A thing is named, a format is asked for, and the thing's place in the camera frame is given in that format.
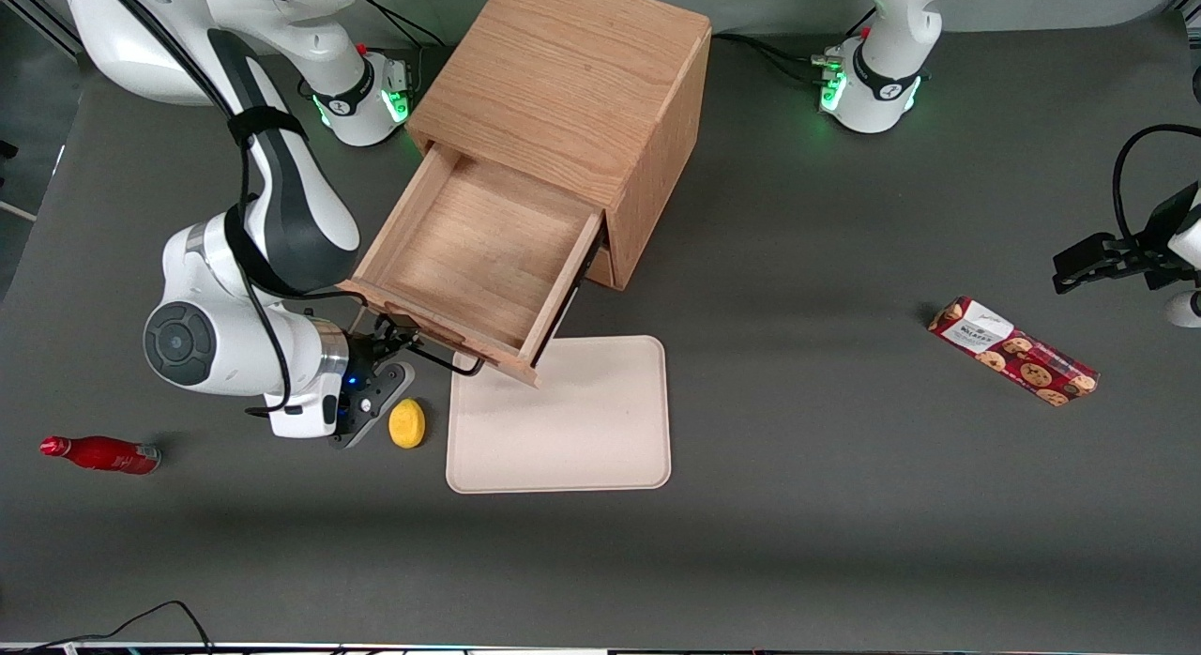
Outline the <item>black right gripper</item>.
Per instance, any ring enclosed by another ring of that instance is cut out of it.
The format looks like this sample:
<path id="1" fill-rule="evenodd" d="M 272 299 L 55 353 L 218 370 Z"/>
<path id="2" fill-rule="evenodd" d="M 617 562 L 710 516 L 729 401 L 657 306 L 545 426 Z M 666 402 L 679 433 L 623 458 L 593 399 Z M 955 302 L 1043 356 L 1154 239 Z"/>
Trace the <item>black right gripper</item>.
<path id="1" fill-rule="evenodd" d="M 376 346 L 372 337 L 343 331 L 348 356 L 336 397 L 334 419 L 346 423 L 355 413 L 377 415 L 383 406 L 383 387 L 376 379 Z M 374 318 L 374 338 L 380 343 L 380 357 L 392 358 L 420 344 L 416 337 L 404 337 L 404 328 L 392 317 Z"/>

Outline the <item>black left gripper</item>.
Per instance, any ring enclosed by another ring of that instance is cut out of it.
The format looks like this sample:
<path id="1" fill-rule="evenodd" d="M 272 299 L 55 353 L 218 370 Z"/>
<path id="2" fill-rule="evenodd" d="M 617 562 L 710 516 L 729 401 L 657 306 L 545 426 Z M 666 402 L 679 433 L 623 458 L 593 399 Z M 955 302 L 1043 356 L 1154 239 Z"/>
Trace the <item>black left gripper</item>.
<path id="1" fill-rule="evenodd" d="M 1199 261 L 1184 260 L 1169 249 L 1177 233 L 1193 230 L 1199 224 L 1196 197 L 1199 186 L 1187 186 L 1155 206 L 1145 230 L 1135 237 L 1095 233 L 1078 244 L 1078 250 L 1066 250 L 1054 256 L 1056 294 L 1065 294 L 1081 284 L 1123 279 L 1130 275 L 1125 260 L 1145 254 L 1145 282 L 1151 291 L 1163 290 L 1172 282 L 1199 282 Z"/>

